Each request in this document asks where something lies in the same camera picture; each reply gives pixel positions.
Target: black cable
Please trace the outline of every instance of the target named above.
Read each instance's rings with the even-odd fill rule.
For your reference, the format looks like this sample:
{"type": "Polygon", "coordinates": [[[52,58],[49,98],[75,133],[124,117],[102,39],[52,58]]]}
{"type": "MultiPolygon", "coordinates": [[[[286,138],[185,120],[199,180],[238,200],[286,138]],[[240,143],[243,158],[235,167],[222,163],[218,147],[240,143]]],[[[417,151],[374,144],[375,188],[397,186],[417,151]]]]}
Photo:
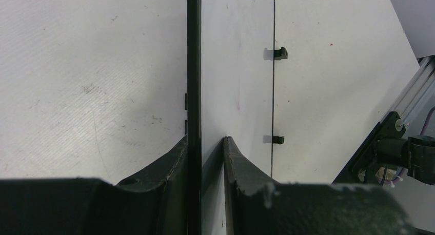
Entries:
{"type": "Polygon", "coordinates": [[[382,176],[381,185],[384,185],[386,176],[387,176],[387,165],[384,166],[384,175],[382,176]]]}

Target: scratch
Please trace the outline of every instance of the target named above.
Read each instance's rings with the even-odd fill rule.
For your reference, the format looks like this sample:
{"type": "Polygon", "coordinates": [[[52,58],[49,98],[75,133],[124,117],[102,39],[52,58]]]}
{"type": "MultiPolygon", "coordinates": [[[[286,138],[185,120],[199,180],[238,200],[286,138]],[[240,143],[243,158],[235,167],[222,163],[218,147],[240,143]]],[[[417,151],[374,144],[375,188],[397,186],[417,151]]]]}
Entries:
{"type": "Polygon", "coordinates": [[[104,164],[103,157],[101,156],[100,145],[98,144],[98,138],[97,138],[97,136],[96,136],[96,123],[95,123],[95,116],[94,116],[94,111],[93,111],[93,110],[92,110],[92,118],[93,118],[93,120],[94,120],[95,141],[96,141],[96,146],[97,146],[97,148],[98,148],[98,153],[99,153],[99,155],[100,155],[101,162],[103,163],[104,170],[106,171],[107,176],[109,176],[109,179],[111,179],[110,174],[109,174],[109,172],[107,171],[106,164],[104,164]]]}

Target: wire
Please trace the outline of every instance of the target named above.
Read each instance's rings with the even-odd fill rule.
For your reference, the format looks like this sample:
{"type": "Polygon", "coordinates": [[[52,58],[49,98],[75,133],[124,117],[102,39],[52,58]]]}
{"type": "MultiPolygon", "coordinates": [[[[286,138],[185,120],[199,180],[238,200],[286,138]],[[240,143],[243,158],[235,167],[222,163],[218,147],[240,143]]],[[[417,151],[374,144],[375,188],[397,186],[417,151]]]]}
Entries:
{"type": "Polygon", "coordinates": [[[387,165],[384,166],[384,175],[382,176],[381,185],[384,185],[386,176],[387,176],[387,165]]]}
{"type": "Polygon", "coordinates": [[[429,125],[430,118],[432,117],[433,112],[435,111],[435,107],[431,108],[429,113],[427,114],[426,120],[423,124],[422,131],[420,132],[420,135],[424,135],[426,132],[427,126],[429,125]]]}

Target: purple cable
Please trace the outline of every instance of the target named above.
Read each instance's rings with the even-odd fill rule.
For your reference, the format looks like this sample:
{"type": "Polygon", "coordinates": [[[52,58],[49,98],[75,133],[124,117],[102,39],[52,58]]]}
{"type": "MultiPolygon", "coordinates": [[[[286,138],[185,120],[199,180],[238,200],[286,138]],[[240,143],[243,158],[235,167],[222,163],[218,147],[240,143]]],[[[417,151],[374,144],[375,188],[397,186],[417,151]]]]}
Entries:
{"type": "MultiPolygon", "coordinates": [[[[434,111],[435,111],[435,107],[429,110],[429,113],[426,116],[426,120],[424,121],[423,128],[422,131],[420,132],[420,135],[424,135],[424,133],[426,132],[427,126],[429,125],[430,118],[432,117],[434,111]]],[[[386,181],[389,181],[392,184],[396,183],[397,181],[399,181],[400,178],[402,178],[403,174],[405,173],[405,170],[406,168],[402,167],[399,174],[397,174],[398,177],[395,177],[393,180],[386,180],[386,181]]]]}

